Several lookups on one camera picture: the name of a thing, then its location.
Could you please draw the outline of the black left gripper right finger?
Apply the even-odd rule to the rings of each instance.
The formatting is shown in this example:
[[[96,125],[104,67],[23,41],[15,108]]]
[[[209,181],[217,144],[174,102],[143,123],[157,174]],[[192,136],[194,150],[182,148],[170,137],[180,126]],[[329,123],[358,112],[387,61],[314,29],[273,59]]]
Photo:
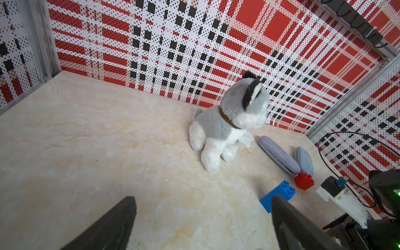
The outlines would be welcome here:
[[[273,197],[271,215],[281,250],[343,249],[281,196]]]

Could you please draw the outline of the red square lego brick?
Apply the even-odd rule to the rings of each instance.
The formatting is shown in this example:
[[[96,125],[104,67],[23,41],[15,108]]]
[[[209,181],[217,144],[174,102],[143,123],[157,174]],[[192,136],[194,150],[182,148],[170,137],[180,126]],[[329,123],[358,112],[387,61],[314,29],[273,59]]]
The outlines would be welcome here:
[[[312,186],[315,185],[312,176],[306,173],[300,173],[298,176],[294,178],[296,186],[301,190],[308,190]]]

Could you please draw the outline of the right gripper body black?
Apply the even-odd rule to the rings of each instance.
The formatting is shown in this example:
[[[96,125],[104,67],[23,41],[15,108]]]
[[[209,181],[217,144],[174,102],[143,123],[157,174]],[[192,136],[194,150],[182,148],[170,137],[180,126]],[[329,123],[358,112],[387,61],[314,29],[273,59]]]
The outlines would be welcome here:
[[[347,250],[398,250],[400,221],[398,219],[368,220],[363,229],[348,214],[323,227],[323,231]]]

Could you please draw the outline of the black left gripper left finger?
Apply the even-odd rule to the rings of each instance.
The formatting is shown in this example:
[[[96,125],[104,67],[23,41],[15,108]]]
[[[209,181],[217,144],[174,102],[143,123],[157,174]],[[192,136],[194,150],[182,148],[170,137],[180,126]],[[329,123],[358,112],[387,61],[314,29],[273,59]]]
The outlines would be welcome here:
[[[127,196],[62,249],[125,250],[135,216],[135,198]]]

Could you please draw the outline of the blue square lego brick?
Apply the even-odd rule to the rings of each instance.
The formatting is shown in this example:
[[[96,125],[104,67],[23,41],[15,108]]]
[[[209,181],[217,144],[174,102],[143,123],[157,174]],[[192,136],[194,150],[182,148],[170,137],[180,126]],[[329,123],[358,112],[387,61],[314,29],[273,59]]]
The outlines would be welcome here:
[[[260,203],[262,204],[263,208],[267,211],[267,213],[271,213],[271,202],[273,197],[281,196],[286,201],[289,201],[294,197],[295,193],[296,193],[295,188],[291,187],[290,184],[284,180],[271,192],[269,192],[266,196],[264,196],[260,200]]]

